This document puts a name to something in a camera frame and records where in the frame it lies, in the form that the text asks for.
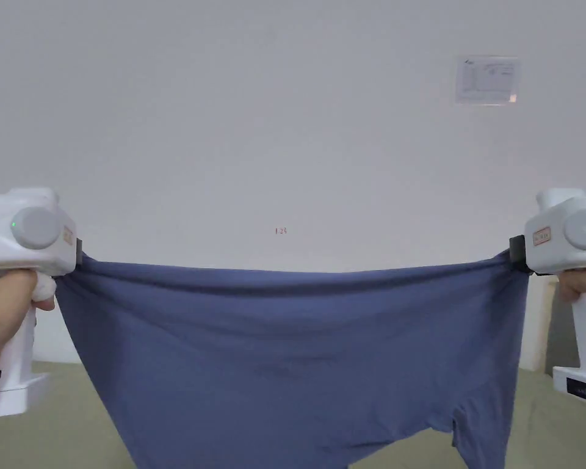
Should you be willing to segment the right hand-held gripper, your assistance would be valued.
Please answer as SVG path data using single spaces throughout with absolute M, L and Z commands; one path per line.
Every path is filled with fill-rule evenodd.
M 586 269 L 586 193 L 582 189 L 553 188 L 536 196 L 538 212 L 524 234 L 509 240 L 512 266 L 527 274 L 558 275 Z M 557 391 L 586 401 L 586 294 L 572 304 L 580 365 L 555 366 Z

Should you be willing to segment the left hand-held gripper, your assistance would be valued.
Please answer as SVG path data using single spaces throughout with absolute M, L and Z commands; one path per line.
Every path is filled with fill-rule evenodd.
M 55 278 L 73 272 L 82 261 L 82 243 L 74 220 L 49 187 L 24 187 L 0 194 L 0 277 L 12 269 L 37 274 L 33 301 L 50 298 Z M 32 371 L 36 309 L 30 307 L 21 328 L 0 358 L 0 417 L 26 412 L 45 390 L 46 374 Z

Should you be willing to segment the person's right hand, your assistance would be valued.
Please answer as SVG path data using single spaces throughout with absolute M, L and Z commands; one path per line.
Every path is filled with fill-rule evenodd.
M 561 272 L 558 281 L 560 296 L 566 302 L 575 302 L 586 294 L 586 269 Z

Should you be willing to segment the person's left hand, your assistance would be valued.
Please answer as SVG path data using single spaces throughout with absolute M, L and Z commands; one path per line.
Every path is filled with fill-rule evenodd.
M 34 302 L 32 294 L 37 285 L 33 271 L 9 271 L 0 278 L 0 356 L 6 344 L 20 329 L 30 308 L 51 311 L 55 307 L 54 297 Z

